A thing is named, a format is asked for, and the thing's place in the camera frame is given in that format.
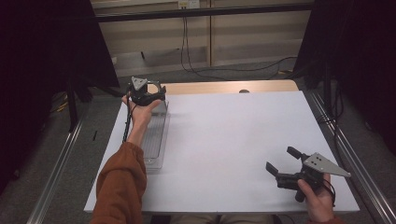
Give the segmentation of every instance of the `electrical outlet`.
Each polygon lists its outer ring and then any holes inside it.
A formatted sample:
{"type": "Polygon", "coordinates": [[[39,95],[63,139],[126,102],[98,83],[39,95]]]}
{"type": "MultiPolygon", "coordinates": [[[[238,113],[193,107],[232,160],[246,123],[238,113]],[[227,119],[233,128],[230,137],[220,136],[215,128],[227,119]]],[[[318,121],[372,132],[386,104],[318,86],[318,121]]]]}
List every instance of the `electrical outlet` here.
{"type": "Polygon", "coordinates": [[[199,0],[189,0],[189,8],[200,8],[199,0]]]}
{"type": "Polygon", "coordinates": [[[190,8],[189,0],[179,0],[178,9],[188,9],[190,8]]]}

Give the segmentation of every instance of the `gray carpet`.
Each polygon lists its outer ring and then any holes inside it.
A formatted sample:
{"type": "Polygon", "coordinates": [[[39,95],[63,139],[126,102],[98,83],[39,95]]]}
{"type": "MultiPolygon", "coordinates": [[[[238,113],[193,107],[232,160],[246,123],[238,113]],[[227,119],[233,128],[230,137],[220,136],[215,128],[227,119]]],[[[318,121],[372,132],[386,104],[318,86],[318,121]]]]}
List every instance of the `gray carpet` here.
{"type": "MultiPolygon", "coordinates": [[[[161,74],[144,75],[152,80],[166,82],[197,82],[197,81],[221,81],[221,77],[227,80],[262,80],[281,79],[285,75],[276,75],[278,70],[292,69],[295,60],[285,60],[265,70],[251,72],[240,72],[233,70],[205,71],[200,72],[199,77],[191,72],[176,71],[161,74]]],[[[270,63],[252,63],[226,66],[231,69],[256,69],[269,65],[270,63]]],[[[124,91],[129,77],[120,77],[121,87],[119,91],[124,91]]],[[[295,80],[300,90],[303,90],[308,103],[312,106],[314,114],[318,111],[313,106],[310,92],[305,89],[301,78],[295,80]]],[[[73,151],[68,158],[68,163],[64,167],[64,173],[48,208],[43,223],[88,223],[90,214],[82,211],[92,187],[97,167],[106,149],[112,127],[117,116],[120,100],[106,95],[106,93],[92,89],[93,101],[88,105],[89,110],[84,119],[78,140],[73,147],[73,151]]],[[[369,131],[365,126],[365,120],[359,111],[355,109],[347,97],[344,97],[345,112],[339,120],[339,126],[345,133],[348,141],[355,148],[361,161],[370,175],[386,195],[392,207],[396,207],[395,191],[396,183],[391,181],[396,177],[396,158],[388,151],[381,137],[377,133],[369,131]]],[[[79,111],[84,105],[78,103],[79,111]]],[[[36,149],[32,153],[28,162],[21,168],[21,177],[9,182],[7,188],[0,197],[0,223],[26,223],[31,215],[35,203],[41,191],[45,187],[51,170],[56,163],[58,156],[64,146],[68,135],[69,118],[68,110],[52,113],[46,123],[40,140],[36,144],[36,149]]],[[[332,135],[325,124],[320,124],[326,139],[332,150],[334,150],[332,135]]],[[[341,159],[346,165],[346,169],[351,171],[346,158],[341,155],[341,159]]],[[[347,223],[384,223],[377,213],[370,197],[361,187],[359,180],[352,177],[354,185],[349,184],[354,196],[360,206],[360,211],[341,215],[347,223]]],[[[284,223],[305,223],[306,214],[293,214],[280,216],[284,223]]]]}

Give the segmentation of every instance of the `transparent box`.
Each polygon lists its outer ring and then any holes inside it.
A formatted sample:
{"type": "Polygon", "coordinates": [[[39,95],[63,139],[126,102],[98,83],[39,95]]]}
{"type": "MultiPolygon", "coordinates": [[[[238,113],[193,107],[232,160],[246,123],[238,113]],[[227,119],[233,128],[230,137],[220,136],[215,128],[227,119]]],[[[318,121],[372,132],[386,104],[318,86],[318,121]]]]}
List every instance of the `transparent box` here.
{"type": "Polygon", "coordinates": [[[148,172],[156,171],[163,167],[163,157],[170,119],[168,105],[168,101],[163,101],[152,110],[151,121],[148,124],[148,129],[143,139],[143,157],[148,172]]]}

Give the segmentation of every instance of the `hand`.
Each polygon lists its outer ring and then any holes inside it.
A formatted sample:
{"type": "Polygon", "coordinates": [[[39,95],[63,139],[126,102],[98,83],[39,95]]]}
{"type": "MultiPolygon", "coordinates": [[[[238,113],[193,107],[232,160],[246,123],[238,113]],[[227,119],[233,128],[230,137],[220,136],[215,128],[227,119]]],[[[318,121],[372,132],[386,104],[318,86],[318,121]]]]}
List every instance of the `hand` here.
{"type": "MultiPolygon", "coordinates": [[[[122,101],[126,104],[126,96],[122,97],[122,101]]],[[[136,105],[134,102],[129,101],[132,112],[133,128],[127,138],[127,142],[133,143],[141,147],[144,134],[151,120],[151,111],[161,103],[161,100],[153,101],[147,106],[136,105]]]]}
{"type": "MultiPolygon", "coordinates": [[[[324,174],[323,178],[330,183],[330,175],[324,174]]],[[[323,181],[328,188],[330,184],[323,181]]],[[[298,180],[298,186],[305,194],[306,209],[311,221],[326,222],[334,218],[332,211],[332,195],[326,189],[318,189],[314,192],[311,187],[302,179],[298,180]]]]}

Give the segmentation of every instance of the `white tabletop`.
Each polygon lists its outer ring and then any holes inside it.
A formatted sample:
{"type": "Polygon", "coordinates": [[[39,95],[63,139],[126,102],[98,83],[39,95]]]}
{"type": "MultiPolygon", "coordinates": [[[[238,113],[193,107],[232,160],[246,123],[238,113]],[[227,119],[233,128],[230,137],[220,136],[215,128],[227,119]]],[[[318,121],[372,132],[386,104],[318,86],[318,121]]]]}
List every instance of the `white tabletop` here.
{"type": "MultiPolygon", "coordinates": [[[[335,162],[300,91],[168,95],[167,100],[171,118],[163,168],[148,175],[144,212],[305,211],[294,200],[295,190],[276,186],[265,163],[281,173],[299,172],[301,162],[287,153],[288,146],[335,162]]],[[[120,146],[117,132],[123,133],[125,112],[122,105],[102,165],[120,146]]],[[[332,175],[332,184],[334,210],[358,211],[345,179],[332,175]]],[[[85,211],[94,207],[94,190],[95,185],[85,211]]]]}

